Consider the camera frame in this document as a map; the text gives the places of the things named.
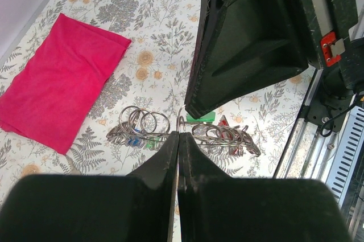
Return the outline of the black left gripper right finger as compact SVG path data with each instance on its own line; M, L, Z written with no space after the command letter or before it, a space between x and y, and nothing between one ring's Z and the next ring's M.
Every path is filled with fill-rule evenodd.
M350 241L327 186L315 179L233 178L190 133L179 139L182 241Z

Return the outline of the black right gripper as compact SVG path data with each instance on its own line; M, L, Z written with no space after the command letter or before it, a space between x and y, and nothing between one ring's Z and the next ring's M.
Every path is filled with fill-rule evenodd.
M199 118L308 63L338 68L344 88L362 95L363 42L349 36L358 21L356 0L201 0L187 112Z

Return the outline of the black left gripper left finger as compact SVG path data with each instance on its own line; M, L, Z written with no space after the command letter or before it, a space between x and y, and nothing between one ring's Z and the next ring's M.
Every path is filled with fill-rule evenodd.
M179 134L125 176L29 175L1 208L2 241L171 241Z

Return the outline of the blue tag key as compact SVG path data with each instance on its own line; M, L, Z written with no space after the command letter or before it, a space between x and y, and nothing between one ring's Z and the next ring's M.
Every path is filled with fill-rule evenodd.
M130 137L126 140L125 145L131 147L137 147L141 143L141 139L139 137Z

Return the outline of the green tag key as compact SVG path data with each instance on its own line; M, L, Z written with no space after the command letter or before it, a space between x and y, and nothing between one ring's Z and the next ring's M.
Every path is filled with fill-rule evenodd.
M149 140L147 140L145 147L148 150L156 150L159 146L159 138L150 138Z
M213 123L216 119L216 113L214 111L209 112L199 118L192 117L189 113L186 115L187 122L208 122Z

